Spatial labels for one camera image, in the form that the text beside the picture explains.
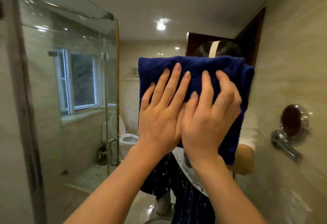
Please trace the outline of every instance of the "dark hair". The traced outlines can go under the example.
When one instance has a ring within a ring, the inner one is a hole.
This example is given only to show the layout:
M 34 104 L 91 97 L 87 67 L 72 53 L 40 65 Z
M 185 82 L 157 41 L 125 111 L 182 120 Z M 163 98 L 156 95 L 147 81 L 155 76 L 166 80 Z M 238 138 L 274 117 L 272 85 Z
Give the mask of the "dark hair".
M 199 46 L 198 49 L 195 51 L 194 56 L 208 57 L 212 43 L 213 43 L 212 41 L 207 41 L 206 43 Z M 232 42 L 231 40 L 227 40 L 227 39 L 222 39 L 218 44 L 216 57 L 222 55 L 228 55 L 232 57 L 242 57 L 239 46 L 234 42 Z

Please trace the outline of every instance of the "mirror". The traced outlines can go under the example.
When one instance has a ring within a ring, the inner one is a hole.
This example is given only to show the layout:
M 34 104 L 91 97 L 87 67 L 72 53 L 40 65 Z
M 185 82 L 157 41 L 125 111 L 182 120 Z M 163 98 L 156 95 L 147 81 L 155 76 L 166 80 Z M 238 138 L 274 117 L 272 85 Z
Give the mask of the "mirror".
M 280 129 L 271 133 L 272 145 L 285 152 L 292 160 L 300 163 L 302 155 L 294 149 L 290 141 L 298 140 L 309 128 L 308 114 L 300 105 L 288 105 L 280 118 Z
M 280 125 L 287 138 L 296 139 L 308 129 L 308 114 L 299 105 L 288 105 L 282 112 Z

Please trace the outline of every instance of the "forearm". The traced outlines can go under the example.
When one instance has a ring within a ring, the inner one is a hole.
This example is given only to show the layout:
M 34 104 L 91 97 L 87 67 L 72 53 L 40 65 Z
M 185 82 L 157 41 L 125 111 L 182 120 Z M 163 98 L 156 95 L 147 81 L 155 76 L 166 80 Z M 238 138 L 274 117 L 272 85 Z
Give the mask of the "forearm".
M 137 192 L 160 159 L 150 148 L 137 143 L 65 224 L 124 223 Z
M 233 181 L 221 156 L 191 161 L 221 224 L 267 224 Z
M 237 174 L 248 175 L 252 173 L 254 157 L 255 152 L 251 147 L 245 144 L 240 144 L 235 153 L 234 164 L 227 165 L 227 168 Z

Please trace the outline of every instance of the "ceiling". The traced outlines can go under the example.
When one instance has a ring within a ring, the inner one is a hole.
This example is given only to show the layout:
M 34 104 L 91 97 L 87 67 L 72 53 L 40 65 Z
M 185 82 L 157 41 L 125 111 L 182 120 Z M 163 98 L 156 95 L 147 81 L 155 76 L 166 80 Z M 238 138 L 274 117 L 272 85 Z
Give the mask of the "ceiling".
M 185 40 L 187 32 L 234 37 L 265 0 L 91 0 L 120 21 L 121 40 Z M 169 18 L 164 31 L 155 21 Z

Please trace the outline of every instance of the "white headband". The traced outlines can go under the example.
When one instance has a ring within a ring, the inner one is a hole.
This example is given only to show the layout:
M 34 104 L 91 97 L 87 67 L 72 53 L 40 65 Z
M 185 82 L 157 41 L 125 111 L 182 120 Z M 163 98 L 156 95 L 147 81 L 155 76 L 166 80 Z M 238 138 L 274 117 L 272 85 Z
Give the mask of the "white headband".
M 211 45 L 210 52 L 209 52 L 209 58 L 214 58 L 216 57 L 216 51 L 218 48 L 220 40 L 214 41 Z

